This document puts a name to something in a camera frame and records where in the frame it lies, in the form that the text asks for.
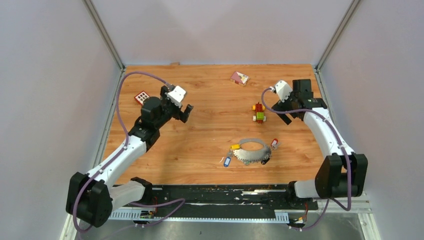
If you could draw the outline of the red key tag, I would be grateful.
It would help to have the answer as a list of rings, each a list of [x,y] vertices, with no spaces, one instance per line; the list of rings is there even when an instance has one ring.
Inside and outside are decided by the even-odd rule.
[[[281,142],[280,142],[277,138],[274,138],[274,139],[272,140],[271,144],[270,144],[270,146],[271,146],[271,148],[272,148],[273,150],[278,149],[278,147],[279,147],[280,145],[281,145]]]

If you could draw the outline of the large perforated metal keyring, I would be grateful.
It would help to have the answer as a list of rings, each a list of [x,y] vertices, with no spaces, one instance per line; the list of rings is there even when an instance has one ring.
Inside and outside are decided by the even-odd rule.
[[[242,147],[243,144],[246,143],[257,143],[262,147],[257,150],[246,150]],[[272,149],[269,145],[267,145],[264,141],[258,138],[243,138],[238,144],[240,144],[240,149],[232,150],[232,154],[245,165],[249,165],[252,163],[261,163],[262,160],[271,158]]]

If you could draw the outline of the yellow key tag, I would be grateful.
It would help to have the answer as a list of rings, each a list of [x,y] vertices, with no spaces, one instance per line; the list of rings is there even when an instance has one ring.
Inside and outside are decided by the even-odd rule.
[[[240,144],[233,144],[233,145],[231,145],[230,146],[230,149],[233,151],[233,150],[239,150],[241,148],[241,145]]]

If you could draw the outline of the blue key tag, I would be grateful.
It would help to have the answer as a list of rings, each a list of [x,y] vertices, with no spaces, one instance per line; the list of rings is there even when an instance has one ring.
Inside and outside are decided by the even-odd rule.
[[[231,157],[226,157],[223,162],[223,166],[227,168],[230,165],[230,163],[231,163]]]

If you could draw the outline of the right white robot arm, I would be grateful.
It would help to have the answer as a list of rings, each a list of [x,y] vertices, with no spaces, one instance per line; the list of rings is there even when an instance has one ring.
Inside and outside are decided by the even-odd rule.
[[[293,80],[292,85],[280,80],[272,92],[279,98],[272,110],[277,111],[287,125],[291,123],[289,115],[301,119],[313,133],[324,157],[313,179],[292,182],[292,191],[285,195],[286,204],[298,209],[306,198],[361,196],[368,159],[364,154],[356,153],[340,136],[325,101],[314,96],[311,80]]]

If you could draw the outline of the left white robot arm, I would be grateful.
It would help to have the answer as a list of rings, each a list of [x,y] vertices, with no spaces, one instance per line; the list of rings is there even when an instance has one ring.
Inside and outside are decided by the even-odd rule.
[[[147,153],[160,137],[169,120],[186,123],[193,106],[182,110],[187,92],[180,86],[162,86],[160,97],[147,98],[139,118],[111,155],[87,173],[76,172],[70,179],[65,210],[93,227],[102,226],[118,208],[137,202],[149,206],[152,184],[139,177],[116,186],[116,181],[138,158]]]

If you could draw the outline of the toy brick car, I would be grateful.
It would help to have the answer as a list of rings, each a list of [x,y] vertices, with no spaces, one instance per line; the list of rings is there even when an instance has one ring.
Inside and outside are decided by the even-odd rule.
[[[255,105],[253,105],[252,111],[254,112],[254,115],[252,116],[253,122],[262,124],[267,121],[267,117],[264,114],[265,107],[261,103],[257,102]]]

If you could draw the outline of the red window toy brick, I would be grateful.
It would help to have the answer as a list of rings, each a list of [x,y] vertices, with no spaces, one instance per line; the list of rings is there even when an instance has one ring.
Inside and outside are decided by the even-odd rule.
[[[147,94],[145,91],[139,92],[136,96],[134,96],[134,99],[137,103],[139,103],[141,106],[144,105],[145,101],[150,97],[149,94]]]

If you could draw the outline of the black key fob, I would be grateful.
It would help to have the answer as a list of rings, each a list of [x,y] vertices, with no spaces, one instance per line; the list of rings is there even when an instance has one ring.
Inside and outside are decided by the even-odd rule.
[[[261,161],[261,164],[265,165],[269,160],[270,160],[270,158],[264,159],[264,160]]]

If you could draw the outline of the pink patterned wooden block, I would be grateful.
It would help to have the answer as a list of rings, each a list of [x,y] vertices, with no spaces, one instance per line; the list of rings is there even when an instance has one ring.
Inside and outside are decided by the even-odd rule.
[[[249,81],[250,77],[248,75],[245,75],[241,72],[235,71],[231,77],[230,77],[230,81],[240,85],[240,86],[246,86],[247,82]]]

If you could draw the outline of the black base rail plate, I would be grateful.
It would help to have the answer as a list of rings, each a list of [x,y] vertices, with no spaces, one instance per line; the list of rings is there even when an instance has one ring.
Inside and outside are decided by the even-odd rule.
[[[296,198],[287,184],[163,184],[131,207],[150,207],[154,217],[273,218],[275,212],[318,209],[310,198]]]

